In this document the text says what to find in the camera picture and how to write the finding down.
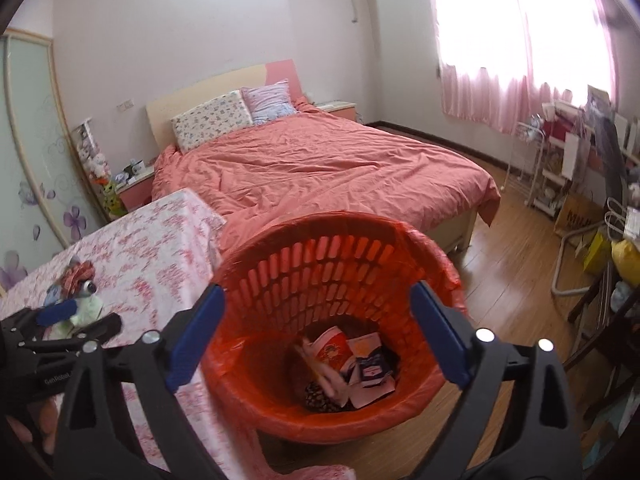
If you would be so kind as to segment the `left human hand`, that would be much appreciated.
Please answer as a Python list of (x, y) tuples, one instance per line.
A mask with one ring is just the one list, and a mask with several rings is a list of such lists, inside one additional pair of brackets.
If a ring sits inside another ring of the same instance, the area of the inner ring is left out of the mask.
[(58, 407), (53, 398), (28, 404), (20, 416), (6, 415), (6, 421), (22, 443), (34, 442), (38, 434), (43, 452), (53, 455), (58, 429)]

